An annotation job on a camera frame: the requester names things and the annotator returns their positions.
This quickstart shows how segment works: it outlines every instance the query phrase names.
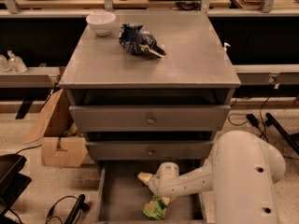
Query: power adapter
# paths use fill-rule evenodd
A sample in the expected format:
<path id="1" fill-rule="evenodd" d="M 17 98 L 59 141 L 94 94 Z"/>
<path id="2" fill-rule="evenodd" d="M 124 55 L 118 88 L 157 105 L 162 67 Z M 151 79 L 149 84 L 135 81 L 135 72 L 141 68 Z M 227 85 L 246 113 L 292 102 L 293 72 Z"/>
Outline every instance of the power adapter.
<path id="1" fill-rule="evenodd" d="M 260 121 L 258 121 L 253 114 L 247 114 L 246 118 L 249 120 L 252 126 L 259 126 Z"/>

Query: drawer knob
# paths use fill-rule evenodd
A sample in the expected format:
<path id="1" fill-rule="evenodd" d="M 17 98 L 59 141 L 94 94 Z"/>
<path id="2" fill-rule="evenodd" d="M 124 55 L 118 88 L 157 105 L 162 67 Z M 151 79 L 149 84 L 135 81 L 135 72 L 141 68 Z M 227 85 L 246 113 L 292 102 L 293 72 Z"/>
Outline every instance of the drawer knob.
<path id="1" fill-rule="evenodd" d="M 154 122 L 155 122 L 155 119 L 153 119 L 152 116 L 148 116 L 147 123 L 148 124 L 153 124 Z"/>
<path id="2" fill-rule="evenodd" d="M 153 151 L 151 149 L 149 149 L 149 156 L 153 155 Z"/>

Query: white bowl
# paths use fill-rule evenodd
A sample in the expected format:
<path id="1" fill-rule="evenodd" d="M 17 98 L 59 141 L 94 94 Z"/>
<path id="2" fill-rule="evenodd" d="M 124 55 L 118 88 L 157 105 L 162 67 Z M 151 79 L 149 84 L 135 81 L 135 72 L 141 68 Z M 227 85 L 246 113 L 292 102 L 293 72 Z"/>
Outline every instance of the white bowl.
<path id="1" fill-rule="evenodd" d="M 116 16 L 111 12 L 94 12 L 86 18 L 86 22 L 97 35 L 109 35 L 115 23 Z"/>

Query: drawer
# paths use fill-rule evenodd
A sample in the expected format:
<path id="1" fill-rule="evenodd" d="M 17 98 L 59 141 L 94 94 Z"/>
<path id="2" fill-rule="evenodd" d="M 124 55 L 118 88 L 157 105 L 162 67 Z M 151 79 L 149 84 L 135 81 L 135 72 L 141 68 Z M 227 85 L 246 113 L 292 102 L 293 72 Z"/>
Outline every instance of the drawer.
<path id="1" fill-rule="evenodd" d="M 140 172 L 155 174 L 163 161 L 105 161 L 101 171 L 96 223 L 150 224 L 142 213 L 152 192 L 136 177 Z M 186 173 L 197 167 L 196 161 L 172 161 Z M 160 224 L 204 224 L 199 194 L 178 197 L 171 203 Z"/>
<path id="2" fill-rule="evenodd" d="M 230 106 L 71 106 L 82 132 L 218 131 Z"/>
<path id="3" fill-rule="evenodd" d="M 87 142 L 93 160 L 182 160 L 207 158 L 211 141 Z"/>

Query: gray tabletop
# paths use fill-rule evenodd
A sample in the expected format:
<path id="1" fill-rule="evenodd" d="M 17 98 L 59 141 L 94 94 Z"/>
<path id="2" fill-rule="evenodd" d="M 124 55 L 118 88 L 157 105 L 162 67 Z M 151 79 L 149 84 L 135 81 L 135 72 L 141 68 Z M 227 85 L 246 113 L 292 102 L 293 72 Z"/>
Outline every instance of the gray tabletop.
<path id="1" fill-rule="evenodd" d="M 97 88 L 235 88 L 237 74 L 206 14 L 198 11 L 118 10 L 110 35 L 85 29 L 67 65 L 61 87 Z M 132 56 L 119 44 L 126 22 L 143 24 L 166 58 Z"/>

